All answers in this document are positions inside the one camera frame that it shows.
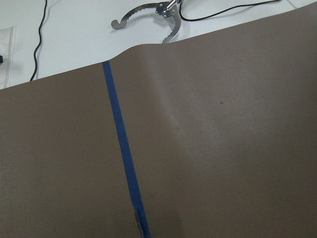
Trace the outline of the brown table mat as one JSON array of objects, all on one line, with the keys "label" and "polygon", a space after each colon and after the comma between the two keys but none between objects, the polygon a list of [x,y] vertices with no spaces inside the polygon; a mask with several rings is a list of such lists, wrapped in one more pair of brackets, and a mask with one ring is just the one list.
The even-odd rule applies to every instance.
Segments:
[{"label": "brown table mat", "polygon": [[316,237],[316,3],[2,89],[0,235]]}]

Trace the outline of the metal reacher grabber tool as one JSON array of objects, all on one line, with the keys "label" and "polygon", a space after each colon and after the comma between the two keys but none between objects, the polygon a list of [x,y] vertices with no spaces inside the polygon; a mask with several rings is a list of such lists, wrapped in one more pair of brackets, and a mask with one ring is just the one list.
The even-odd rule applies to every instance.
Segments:
[{"label": "metal reacher grabber tool", "polygon": [[173,28],[170,34],[163,39],[163,44],[168,44],[174,40],[177,36],[180,27],[181,27],[181,16],[178,5],[181,4],[181,0],[170,0],[170,1],[162,1],[155,3],[147,3],[142,4],[140,6],[135,7],[134,9],[127,12],[120,21],[113,20],[111,22],[111,27],[114,30],[120,30],[126,27],[127,21],[132,17],[132,15],[136,14],[139,11],[145,9],[155,9],[155,13],[164,19],[173,19]]}]

